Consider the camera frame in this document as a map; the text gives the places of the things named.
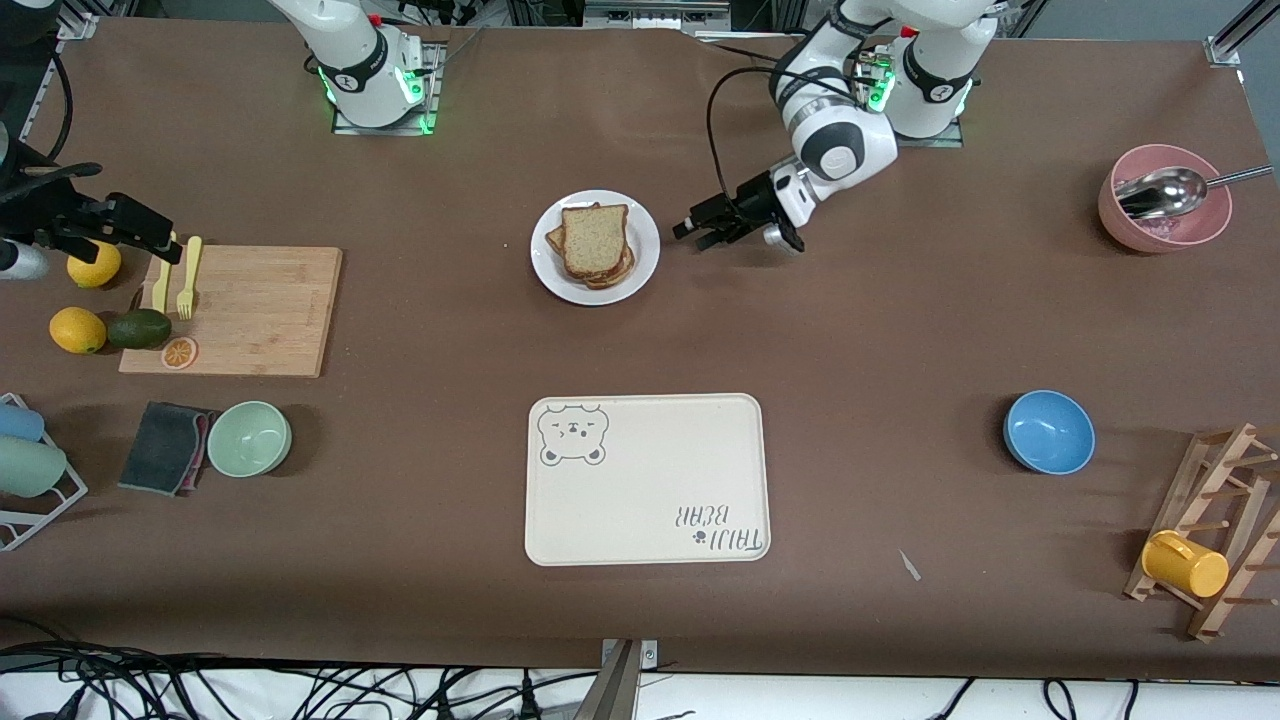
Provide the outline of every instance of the green indicator light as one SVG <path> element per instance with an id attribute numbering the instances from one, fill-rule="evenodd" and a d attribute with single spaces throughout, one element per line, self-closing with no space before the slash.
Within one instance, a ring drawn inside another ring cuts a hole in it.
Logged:
<path id="1" fill-rule="evenodd" d="M 408 102 L 417 102 L 417 96 L 422 92 L 421 88 L 417 86 L 410 87 L 408 82 L 406 82 L 413 79 L 413 74 L 401 70 L 396 73 L 396 79 L 401 83 L 401 91 L 404 94 L 404 100 Z"/>
<path id="2" fill-rule="evenodd" d="M 329 99 L 329 102 L 332 105 L 337 105 L 338 101 L 334 100 L 334 97 L 333 97 L 333 88 L 329 87 L 329 79 L 325 78 L 323 73 L 320 74 L 320 82 L 324 83 L 324 96 Z"/>

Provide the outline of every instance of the green bowl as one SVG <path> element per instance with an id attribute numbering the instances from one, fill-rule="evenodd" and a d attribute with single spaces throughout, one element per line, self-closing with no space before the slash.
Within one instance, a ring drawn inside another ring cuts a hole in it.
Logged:
<path id="1" fill-rule="evenodd" d="M 284 414 L 266 402 L 241 402 L 214 423 L 209 461 L 229 478 L 270 473 L 289 454 L 293 430 Z"/>

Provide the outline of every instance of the blue bowl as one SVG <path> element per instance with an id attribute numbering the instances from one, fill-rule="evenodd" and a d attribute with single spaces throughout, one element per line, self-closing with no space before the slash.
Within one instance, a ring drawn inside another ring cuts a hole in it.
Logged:
<path id="1" fill-rule="evenodd" d="M 1037 473 L 1069 475 L 1093 457 L 1093 423 L 1080 404 L 1051 389 L 1018 398 L 1005 418 L 1005 445 Z"/>

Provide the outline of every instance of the white floor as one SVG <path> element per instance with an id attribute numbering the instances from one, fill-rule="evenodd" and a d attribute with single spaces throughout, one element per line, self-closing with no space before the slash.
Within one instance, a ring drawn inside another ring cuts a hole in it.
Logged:
<path id="1" fill-rule="evenodd" d="M 360 678 L 374 683 L 389 670 L 374 671 Z M 566 673 L 536 671 L 534 680 Z M 205 673 L 223 701 L 242 720 L 284 720 L 296 717 L 298 706 L 311 691 L 310 679 L 282 675 L 265 670 L 215 670 Z M 419 698 L 434 692 L 439 680 L 436 670 L 415 670 L 413 688 Z M 466 678 L 451 693 L 452 702 L 484 693 L 488 689 L 518 684 L 518 670 L 485 670 Z M 184 680 L 201 720 L 233 720 L 219 707 L 209 692 L 193 678 Z M 590 678 L 572 680 L 538 691 L 539 705 L 550 708 L 576 705 L 586 694 Z M 636 720 L 760 719 L 832 719 L 832 720 L 931 720 L 946 707 L 960 687 L 959 679 L 904 678 L 804 678 L 755 675 L 666 675 L 646 674 L 641 678 Z M 76 683 L 59 682 L 54 673 L 26 673 L 0 676 L 0 717 L 20 719 L 37 712 L 56 711 L 70 697 Z M 1123 682 L 1070 682 L 1078 715 L 1083 720 L 1121 720 L 1129 685 Z M 411 697 L 410 683 L 403 678 L 384 685 L 393 694 Z M 393 700 L 387 705 L 346 706 L 356 691 L 343 689 L 324 705 L 314 706 L 306 717 L 339 716 L 355 720 L 401 720 L 410 706 Z M 143 715 L 137 700 L 124 688 L 115 697 L 137 715 Z M 178 708 L 172 692 L 166 701 Z M 490 701 L 454 707 L 458 719 L 471 717 Z M 1061 698 L 1057 702 L 1064 707 Z M 511 701 L 504 708 L 518 708 Z M 93 698 L 81 706 L 78 720 L 108 720 L 105 701 Z M 426 720 L 434 720 L 434 712 Z M 498 717 L 497 712 L 489 717 Z M 1041 696 L 1037 680 L 978 680 L 960 701 L 951 720 L 1055 720 Z M 1280 688 L 1144 683 L 1139 691 L 1132 720 L 1258 720 L 1280 717 Z"/>

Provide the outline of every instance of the metal spoon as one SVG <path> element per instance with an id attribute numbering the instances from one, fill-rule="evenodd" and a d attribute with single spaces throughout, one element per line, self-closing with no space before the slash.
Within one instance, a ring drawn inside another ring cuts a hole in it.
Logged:
<path id="1" fill-rule="evenodd" d="M 1258 165 L 1211 181 L 1190 168 L 1162 168 L 1132 179 L 1116 188 L 1116 199 L 1125 215 L 1135 220 L 1147 218 L 1176 218 L 1185 215 L 1204 202 L 1208 191 L 1233 182 L 1270 176 L 1271 165 Z"/>

